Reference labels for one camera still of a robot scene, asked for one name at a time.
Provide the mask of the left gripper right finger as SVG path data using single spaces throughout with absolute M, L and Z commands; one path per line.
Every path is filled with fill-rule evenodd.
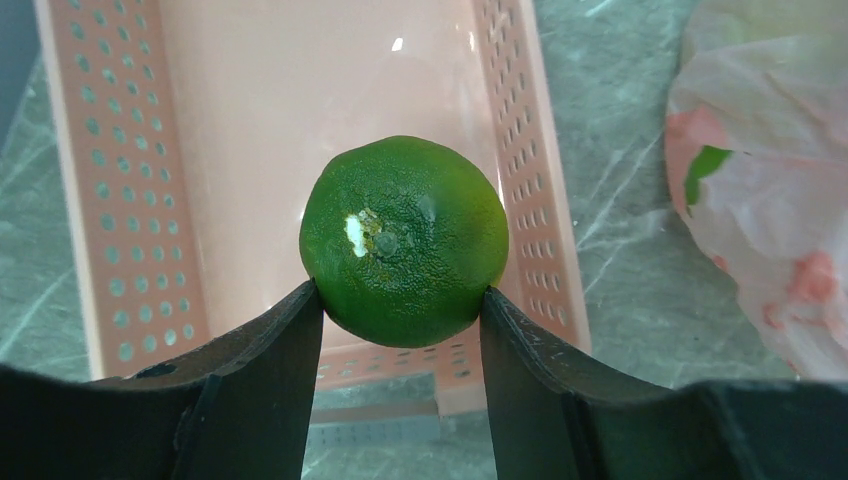
M 622 373 L 485 292 L 482 370 L 501 479 L 843 479 L 843 382 Z

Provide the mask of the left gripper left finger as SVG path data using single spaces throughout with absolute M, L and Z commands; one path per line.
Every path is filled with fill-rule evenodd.
M 5 479 L 297 479 L 323 309 L 307 281 L 259 317 L 137 374 L 1 369 Z

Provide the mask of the dark green fake lime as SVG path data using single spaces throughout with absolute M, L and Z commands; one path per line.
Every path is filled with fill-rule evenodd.
M 422 348 L 474 324 L 505 271 L 508 221 L 496 188 L 470 160 L 391 136 L 323 169 L 299 252 L 340 328 L 382 346 Z

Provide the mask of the pink plastic bag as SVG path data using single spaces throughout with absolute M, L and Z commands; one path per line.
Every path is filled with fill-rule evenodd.
M 847 4 L 702 1 L 668 94 L 673 205 L 800 376 L 847 377 Z

